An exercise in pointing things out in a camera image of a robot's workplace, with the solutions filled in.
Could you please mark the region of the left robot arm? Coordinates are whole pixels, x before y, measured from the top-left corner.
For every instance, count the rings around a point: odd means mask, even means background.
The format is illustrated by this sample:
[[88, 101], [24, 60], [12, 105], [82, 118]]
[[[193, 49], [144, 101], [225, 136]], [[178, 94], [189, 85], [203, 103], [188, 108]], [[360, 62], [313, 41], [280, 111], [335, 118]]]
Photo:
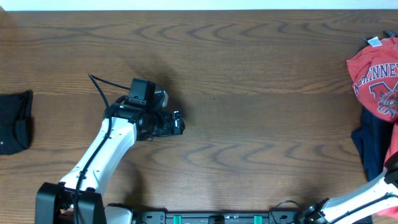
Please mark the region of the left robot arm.
[[164, 110], [167, 96], [157, 103], [122, 96], [104, 111], [98, 135], [75, 167], [57, 184], [45, 182], [35, 200], [36, 223], [136, 223], [134, 210], [104, 206], [103, 194], [121, 159], [138, 141], [181, 135], [181, 112]]

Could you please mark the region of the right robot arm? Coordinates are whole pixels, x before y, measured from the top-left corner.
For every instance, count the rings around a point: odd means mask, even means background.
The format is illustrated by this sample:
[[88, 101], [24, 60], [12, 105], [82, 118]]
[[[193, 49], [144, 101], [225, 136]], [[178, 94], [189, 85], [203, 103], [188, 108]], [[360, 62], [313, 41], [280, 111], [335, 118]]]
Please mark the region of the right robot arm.
[[297, 216], [295, 223], [354, 223], [397, 206], [397, 154], [375, 179], [340, 197], [326, 198]]

